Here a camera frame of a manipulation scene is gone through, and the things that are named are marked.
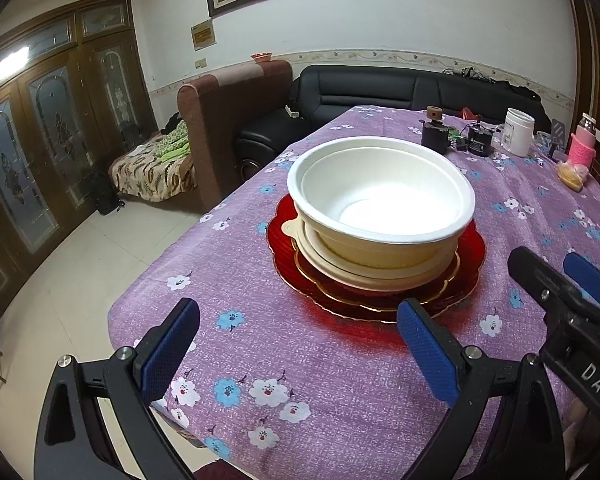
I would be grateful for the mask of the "cream plastic bowl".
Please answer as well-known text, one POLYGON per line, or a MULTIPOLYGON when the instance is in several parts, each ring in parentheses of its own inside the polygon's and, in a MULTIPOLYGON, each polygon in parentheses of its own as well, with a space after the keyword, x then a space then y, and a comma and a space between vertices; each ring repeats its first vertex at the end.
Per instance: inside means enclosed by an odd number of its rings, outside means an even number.
POLYGON ((393 292, 427 284, 440 276, 457 251, 458 239, 425 246, 373 245, 364 240, 334 242, 297 217, 282 231, 309 263, 334 280, 356 288, 393 292))

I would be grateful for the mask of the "white foam bowl large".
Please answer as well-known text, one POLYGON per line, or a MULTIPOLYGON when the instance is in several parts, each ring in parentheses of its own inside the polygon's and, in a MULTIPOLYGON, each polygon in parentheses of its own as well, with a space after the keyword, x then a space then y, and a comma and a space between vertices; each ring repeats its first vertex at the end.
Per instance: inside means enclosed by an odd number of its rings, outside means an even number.
POLYGON ((355 136, 301 155, 287 176, 301 217, 334 242, 425 246, 459 238, 474 218, 468 180, 413 142, 355 136))

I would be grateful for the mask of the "small red scalloped plate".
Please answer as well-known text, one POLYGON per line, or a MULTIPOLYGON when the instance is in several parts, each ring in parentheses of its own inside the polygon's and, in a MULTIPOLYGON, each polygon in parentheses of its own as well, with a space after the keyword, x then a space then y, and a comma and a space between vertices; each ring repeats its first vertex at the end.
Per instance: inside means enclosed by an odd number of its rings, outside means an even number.
POLYGON ((452 261, 440 276, 427 284, 415 288, 394 290, 393 292, 380 292, 352 287, 330 278, 322 271, 314 268, 309 260, 302 255, 296 242, 291 243, 294 248, 294 265, 300 274, 307 278, 317 289, 331 300, 374 312, 395 311, 398 304, 406 298, 415 298, 421 304, 434 304, 441 300, 448 290, 449 284, 460 270, 460 254, 455 252, 452 261))

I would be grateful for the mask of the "bagged pastry snack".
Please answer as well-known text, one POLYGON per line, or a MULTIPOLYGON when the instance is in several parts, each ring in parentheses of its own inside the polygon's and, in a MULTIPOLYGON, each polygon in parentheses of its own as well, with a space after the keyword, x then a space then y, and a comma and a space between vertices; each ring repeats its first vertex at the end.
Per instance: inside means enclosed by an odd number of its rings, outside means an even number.
POLYGON ((588 167, 566 160, 557 165, 557 177, 571 191, 579 193, 588 178, 588 167))

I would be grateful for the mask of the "pink knit-sleeved thermos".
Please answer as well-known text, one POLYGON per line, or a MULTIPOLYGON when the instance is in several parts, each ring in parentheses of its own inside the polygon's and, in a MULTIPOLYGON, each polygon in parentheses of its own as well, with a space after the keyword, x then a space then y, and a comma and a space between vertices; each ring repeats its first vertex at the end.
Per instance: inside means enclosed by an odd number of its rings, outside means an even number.
POLYGON ((571 135, 568 160, 573 165, 592 166, 596 156, 596 119, 583 113, 576 131, 571 135))

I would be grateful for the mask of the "grey phone stand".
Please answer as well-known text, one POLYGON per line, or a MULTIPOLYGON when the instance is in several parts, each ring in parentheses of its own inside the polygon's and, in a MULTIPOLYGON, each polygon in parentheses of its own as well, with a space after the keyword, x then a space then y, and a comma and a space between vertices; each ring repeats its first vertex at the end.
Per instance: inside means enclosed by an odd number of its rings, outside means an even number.
POLYGON ((548 151, 551 159, 565 151, 565 142, 566 126, 560 120, 553 118, 550 124, 550 150, 548 151))

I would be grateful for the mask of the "white plastic jar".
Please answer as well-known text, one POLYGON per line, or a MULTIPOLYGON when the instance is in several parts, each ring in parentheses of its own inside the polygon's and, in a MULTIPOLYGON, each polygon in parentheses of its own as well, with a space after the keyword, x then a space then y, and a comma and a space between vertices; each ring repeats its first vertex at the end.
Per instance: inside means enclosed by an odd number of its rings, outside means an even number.
POLYGON ((510 154, 527 157, 534 133, 534 118, 529 114, 511 108, 507 110, 502 132, 502 147, 510 154))

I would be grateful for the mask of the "black jar with label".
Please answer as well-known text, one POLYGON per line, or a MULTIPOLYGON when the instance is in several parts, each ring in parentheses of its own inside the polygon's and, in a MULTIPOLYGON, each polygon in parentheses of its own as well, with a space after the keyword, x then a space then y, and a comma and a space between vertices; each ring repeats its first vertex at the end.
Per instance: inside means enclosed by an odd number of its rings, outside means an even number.
POLYGON ((489 157, 493 151, 494 129, 481 122, 475 122, 468 129, 468 152, 480 157, 489 157))

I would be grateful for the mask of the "black pot with cork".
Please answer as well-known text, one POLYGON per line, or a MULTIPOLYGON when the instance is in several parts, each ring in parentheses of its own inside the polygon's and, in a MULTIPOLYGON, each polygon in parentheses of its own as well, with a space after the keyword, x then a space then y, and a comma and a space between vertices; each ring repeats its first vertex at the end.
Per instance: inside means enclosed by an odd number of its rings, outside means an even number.
POLYGON ((450 147, 451 128, 442 122, 443 112, 440 107, 428 106, 427 119, 422 122, 422 140, 420 143, 425 148, 445 155, 450 147))

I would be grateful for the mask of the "red plastic bag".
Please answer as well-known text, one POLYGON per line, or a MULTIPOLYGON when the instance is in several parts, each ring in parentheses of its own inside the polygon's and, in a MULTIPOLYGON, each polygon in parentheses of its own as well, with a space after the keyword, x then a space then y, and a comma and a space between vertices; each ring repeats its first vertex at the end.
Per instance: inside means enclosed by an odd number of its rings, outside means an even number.
POLYGON ((462 118, 464 120, 472 120, 473 122, 478 122, 478 120, 481 119, 481 116, 479 114, 475 114, 468 107, 463 107, 460 111, 460 114, 462 115, 462 118))

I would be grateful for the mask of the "black leather sofa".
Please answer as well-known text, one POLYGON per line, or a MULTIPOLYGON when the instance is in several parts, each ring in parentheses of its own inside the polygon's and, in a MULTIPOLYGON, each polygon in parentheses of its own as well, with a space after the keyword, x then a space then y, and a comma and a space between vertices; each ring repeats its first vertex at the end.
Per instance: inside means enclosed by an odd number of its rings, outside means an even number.
POLYGON ((484 122, 499 125, 511 108, 534 119, 535 130, 550 131, 550 118, 534 91, 481 77, 468 68, 408 70, 396 67, 311 65, 291 84, 286 105, 242 126, 234 139, 238 170, 248 180, 285 148, 357 105, 399 110, 437 106, 460 116, 467 108, 484 122))

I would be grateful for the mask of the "patterned bed cushion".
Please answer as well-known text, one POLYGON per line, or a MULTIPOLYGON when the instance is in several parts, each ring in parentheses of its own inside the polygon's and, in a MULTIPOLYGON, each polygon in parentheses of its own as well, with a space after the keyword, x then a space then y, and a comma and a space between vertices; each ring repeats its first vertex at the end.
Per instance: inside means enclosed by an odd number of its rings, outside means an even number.
POLYGON ((160 157, 158 145, 163 139, 156 134, 111 164, 108 177, 119 193, 160 203, 196 188, 192 154, 160 157))

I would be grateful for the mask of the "wooden glass door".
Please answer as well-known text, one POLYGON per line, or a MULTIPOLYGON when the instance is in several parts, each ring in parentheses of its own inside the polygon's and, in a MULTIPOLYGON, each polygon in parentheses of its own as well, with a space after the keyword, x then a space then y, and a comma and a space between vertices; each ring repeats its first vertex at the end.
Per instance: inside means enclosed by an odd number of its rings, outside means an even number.
POLYGON ((0 316, 155 131, 131 0, 79 0, 0 36, 0 316))

